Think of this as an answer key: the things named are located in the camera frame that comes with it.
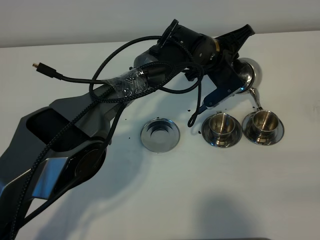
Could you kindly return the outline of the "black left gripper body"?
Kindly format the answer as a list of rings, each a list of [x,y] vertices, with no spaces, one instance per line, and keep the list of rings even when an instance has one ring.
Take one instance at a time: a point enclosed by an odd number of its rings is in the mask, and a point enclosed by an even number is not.
[[[235,36],[219,36],[212,38],[213,42],[215,43],[216,47],[216,61],[214,67],[212,68],[212,72],[217,72],[224,65],[231,64],[234,59],[239,57],[239,41]]]

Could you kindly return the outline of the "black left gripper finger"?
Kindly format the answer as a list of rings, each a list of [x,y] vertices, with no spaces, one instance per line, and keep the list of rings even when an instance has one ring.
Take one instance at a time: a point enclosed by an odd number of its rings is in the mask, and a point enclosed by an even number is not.
[[[255,31],[252,27],[249,24],[246,24],[237,30],[218,36],[215,39],[224,50],[228,50],[232,54],[233,59],[237,59],[239,57],[238,52],[243,44],[254,34]]]

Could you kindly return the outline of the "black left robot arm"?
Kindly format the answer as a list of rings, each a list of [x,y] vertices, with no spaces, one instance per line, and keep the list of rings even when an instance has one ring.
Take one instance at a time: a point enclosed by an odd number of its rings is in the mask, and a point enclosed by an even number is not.
[[[244,83],[233,69],[239,50],[255,34],[250,25],[210,37],[173,20],[162,35],[127,42],[115,57],[134,44],[156,44],[134,60],[133,68],[112,79],[98,77],[106,58],[91,79],[71,78],[38,63],[36,71],[49,78],[87,84],[87,94],[61,98],[20,119],[0,158],[0,237],[13,240],[18,231],[68,190],[88,181],[102,167],[119,119],[134,100],[156,91],[180,95],[201,91],[208,76],[216,89],[198,97],[188,120],[192,127],[201,113],[232,94]]]

